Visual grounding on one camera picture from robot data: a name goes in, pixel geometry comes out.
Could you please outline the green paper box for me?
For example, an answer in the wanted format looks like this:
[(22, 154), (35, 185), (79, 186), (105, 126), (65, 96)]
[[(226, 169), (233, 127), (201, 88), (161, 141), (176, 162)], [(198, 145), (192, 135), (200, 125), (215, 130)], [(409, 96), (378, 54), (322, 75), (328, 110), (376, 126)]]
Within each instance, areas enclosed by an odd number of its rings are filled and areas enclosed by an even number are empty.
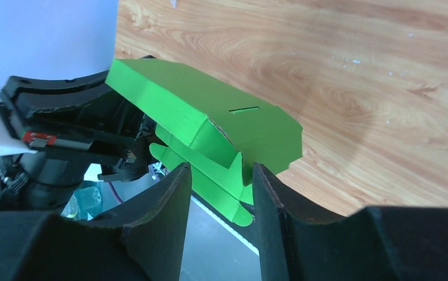
[(302, 126), (280, 107), (183, 63), (115, 59), (106, 83), (156, 122), (151, 154), (191, 165), (193, 190), (231, 222), (252, 215), (252, 167), (275, 174), (302, 157)]

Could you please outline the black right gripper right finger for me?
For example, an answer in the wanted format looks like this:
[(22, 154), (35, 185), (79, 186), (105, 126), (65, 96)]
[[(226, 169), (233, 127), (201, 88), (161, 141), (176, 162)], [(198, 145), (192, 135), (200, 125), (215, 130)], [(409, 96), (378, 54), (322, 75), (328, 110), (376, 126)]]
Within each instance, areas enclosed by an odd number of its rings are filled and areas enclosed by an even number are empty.
[(448, 280), (448, 208), (336, 214), (253, 167), (263, 280)]

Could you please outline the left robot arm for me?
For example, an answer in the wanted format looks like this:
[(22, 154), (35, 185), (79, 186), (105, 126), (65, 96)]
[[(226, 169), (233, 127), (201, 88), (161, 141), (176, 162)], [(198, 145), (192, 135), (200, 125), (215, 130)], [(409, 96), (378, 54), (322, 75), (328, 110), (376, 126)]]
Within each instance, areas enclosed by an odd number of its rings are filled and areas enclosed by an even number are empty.
[(0, 89), (0, 211), (61, 210), (84, 181), (134, 181), (155, 121), (107, 85), (10, 76)]

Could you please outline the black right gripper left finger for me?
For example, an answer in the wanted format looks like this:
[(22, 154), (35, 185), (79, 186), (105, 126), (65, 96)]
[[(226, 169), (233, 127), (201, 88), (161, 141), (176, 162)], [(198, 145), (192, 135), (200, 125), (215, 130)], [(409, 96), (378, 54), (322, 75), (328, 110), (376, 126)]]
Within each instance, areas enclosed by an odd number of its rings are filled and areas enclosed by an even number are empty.
[(178, 280), (191, 168), (93, 220), (52, 211), (0, 211), (0, 280)]

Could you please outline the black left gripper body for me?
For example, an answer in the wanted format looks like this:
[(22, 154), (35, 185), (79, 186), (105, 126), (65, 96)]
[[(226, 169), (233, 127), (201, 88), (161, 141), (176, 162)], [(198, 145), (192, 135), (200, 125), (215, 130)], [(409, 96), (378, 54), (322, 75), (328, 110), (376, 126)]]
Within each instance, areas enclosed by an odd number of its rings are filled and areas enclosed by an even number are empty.
[(26, 112), (0, 108), (4, 128), (27, 152), (0, 157), (7, 175), (37, 183), (78, 183), (87, 169), (99, 181), (134, 181), (149, 171), (146, 118), (137, 108)]

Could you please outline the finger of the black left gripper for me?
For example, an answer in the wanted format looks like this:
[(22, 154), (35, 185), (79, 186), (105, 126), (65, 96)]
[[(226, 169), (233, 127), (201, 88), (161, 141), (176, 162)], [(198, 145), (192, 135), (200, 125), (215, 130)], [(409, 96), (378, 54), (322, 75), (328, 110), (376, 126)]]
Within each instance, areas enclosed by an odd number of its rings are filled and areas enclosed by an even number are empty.
[(0, 117), (24, 128), (154, 128), (155, 121), (105, 82), (108, 71), (72, 80), (10, 76)]

